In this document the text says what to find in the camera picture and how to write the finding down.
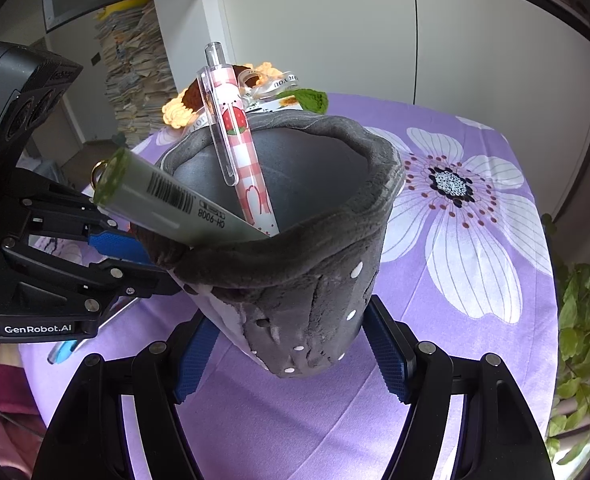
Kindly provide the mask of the pink sleeve forearm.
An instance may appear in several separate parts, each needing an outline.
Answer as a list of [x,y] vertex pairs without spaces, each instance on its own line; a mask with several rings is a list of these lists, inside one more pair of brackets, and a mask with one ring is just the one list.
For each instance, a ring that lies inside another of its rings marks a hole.
[[0,344],[0,466],[30,477],[45,433],[18,347]]

